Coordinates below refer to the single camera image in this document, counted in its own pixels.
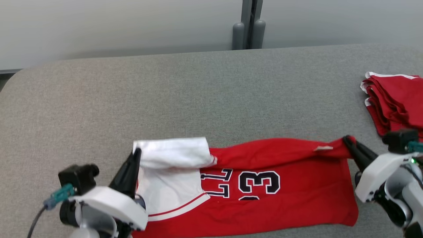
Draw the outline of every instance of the jersey number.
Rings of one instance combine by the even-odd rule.
[[[201,174],[201,179],[214,179],[228,182],[231,179],[232,169],[222,169],[222,175]],[[263,186],[264,180],[269,180],[266,185],[266,194],[275,194],[280,189],[280,176],[275,171],[250,172],[243,171],[238,176],[238,189],[244,194],[253,192],[253,186]],[[220,191],[206,191],[210,196],[229,198],[229,184],[219,184]],[[258,196],[243,196],[238,200],[259,200]]]

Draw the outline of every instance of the gray fabric tablecloth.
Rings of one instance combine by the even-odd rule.
[[[57,61],[24,69],[0,93],[1,237],[26,237],[57,172],[96,163],[107,185],[135,139],[205,136],[212,147],[270,137],[350,134],[386,152],[364,106],[366,71],[423,75],[408,47],[340,45]],[[357,168],[351,161],[352,176]],[[398,238],[376,204],[354,227],[319,225],[245,237]],[[67,237],[58,207],[33,237]]]

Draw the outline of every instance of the teal connector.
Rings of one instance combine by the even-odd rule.
[[[410,141],[407,144],[407,151],[409,153],[413,152],[423,152],[423,143],[419,143],[417,141]]]
[[[49,199],[46,199],[43,204],[47,210],[51,210],[55,208],[55,206],[67,200],[70,196],[75,195],[75,190],[72,184],[68,183],[65,184],[61,189],[57,190],[56,192],[52,193]]]

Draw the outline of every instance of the stack of folded red clothes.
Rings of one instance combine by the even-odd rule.
[[[369,95],[365,105],[377,133],[413,128],[423,141],[423,78],[367,72],[360,88]]]

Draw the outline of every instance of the red stripe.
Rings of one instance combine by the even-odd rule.
[[[181,209],[181,208],[183,208],[183,207],[185,207],[185,206],[187,206],[187,205],[191,204],[192,202],[194,202],[195,200],[199,199],[200,197],[202,197],[202,196],[204,196],[204,195],[205,195],[205,193],[200,194],[198,197],[194,198],[194,199],[193,199],[193,200],[191,200],[189,203],[184,204],[183,206],[180,206],[180,207],[175,208],[175,209],[173,209],[173,210],[170,210],[170,211],[167,211],[167,212],[163,212],[163,213],[156,213],[156,214],[152,214],[152,215],[149,215],[149,216],[159,216],[159,215],[163,215],[163,214],[167,214],[167,213],[174,212],[174,211],[176,211],[176,210],[179,210],[179,209]]]

